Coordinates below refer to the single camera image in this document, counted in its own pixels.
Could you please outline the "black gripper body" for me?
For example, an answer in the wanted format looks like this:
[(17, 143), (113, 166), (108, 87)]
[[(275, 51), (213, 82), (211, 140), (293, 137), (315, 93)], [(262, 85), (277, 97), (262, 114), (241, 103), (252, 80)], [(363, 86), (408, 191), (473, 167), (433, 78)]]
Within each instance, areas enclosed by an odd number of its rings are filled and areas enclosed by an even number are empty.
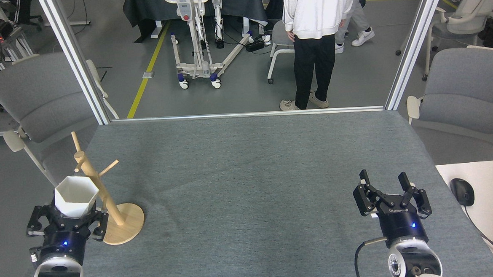
[(91, 235), (91, 231), (85, 225), (75, 229), (75, 225), (78, 224), (77, 219), (71, 219), (65, 221), (64, 227), (56, 223), (46, 226), (43, 230), (44, 240), (42, 247), (38, 252), (38, 266), (44, 261), (56, 257), (69, 257), (83, 265), (85, 245)]
[(416, 208), (409, 204), (406, 209), (379, 207), (378, 219), (383, 236), (386, 237), (386, 247), (392, 247), (395, 242), (406, 239), (429, 241)]

